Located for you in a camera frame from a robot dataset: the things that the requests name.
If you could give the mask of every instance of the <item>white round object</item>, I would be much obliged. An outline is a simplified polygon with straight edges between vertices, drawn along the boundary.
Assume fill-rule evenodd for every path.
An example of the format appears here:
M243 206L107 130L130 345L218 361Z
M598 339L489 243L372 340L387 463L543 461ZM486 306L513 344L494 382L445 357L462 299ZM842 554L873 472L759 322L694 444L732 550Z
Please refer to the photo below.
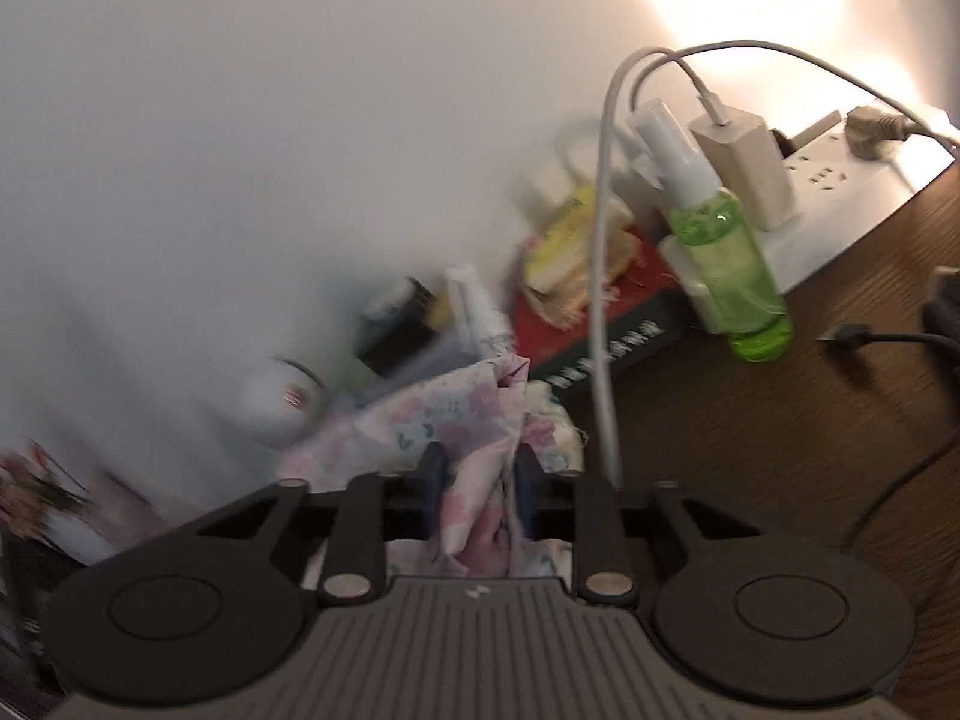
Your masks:
M326 399L317 379L289 362L270 360L244 381L238 421L257 443L283 449L304 436Z

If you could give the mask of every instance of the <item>power strip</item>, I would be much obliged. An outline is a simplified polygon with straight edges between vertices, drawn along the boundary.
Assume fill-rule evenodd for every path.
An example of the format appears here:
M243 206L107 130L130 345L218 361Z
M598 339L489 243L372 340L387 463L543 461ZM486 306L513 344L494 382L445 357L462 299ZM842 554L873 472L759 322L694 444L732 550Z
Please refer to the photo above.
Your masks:
M941 111L931 113L946 117ZM837 124L784 160L800 212L774 230L757 233L784 293L850 248L952 163L939 143L920 135L898 143L886 160L857 159L847 147L843 128ZM704 326L709 332L721 332L712 317L709 292L686 250L672 235L659 249Z

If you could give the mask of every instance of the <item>wooden table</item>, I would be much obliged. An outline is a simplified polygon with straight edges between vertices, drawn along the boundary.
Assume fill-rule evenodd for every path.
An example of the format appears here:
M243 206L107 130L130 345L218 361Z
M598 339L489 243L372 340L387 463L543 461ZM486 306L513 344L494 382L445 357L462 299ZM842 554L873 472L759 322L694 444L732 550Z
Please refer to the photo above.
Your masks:
M619 376L625 487L676 479L744 517L837 546L883 486L947 435L960 400L921 347L876 344L857 368L816 340L840 322L917 330L937 265L960 266L957 167L790 293L796 337L778 361L741 362L723 338L691 333ZM593 435L588 395L570 413ZM596 450L587 445L594 466ZM960 451L898 493L857 548L915 603L960 552L958 471ZM960 714L960 566L918 619L895 698L923 720Z

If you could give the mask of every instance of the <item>green spray bottle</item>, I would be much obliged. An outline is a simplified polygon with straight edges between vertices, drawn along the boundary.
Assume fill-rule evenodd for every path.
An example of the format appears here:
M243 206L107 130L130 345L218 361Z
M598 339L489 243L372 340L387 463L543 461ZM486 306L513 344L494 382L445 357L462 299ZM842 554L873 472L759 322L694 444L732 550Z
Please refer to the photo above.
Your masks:
M634 119L664 187L665 214L716 306L733 353L766 362L790 346L793 323L740 208L662 100Z

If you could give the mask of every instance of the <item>folded cloth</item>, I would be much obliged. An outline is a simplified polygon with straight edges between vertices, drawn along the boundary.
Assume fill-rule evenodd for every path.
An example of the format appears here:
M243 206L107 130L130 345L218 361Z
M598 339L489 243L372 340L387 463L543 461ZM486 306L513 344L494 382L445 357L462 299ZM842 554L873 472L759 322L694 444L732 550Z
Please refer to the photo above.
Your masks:
M546 385L527 385L529 365L515 355L496 357L410 386L363 412L331 415L285 454L280 476L305 479L313 491L342 490L362 473L412 469L438 440L453 470L438 536L389 542L388 573L568 574L563 555L569 551L558 543L528 542L509 511L521 440L548 470L579 469L583 462L579 434L563 407ZM322 551L311 560L306 586L316 585L322 560Z

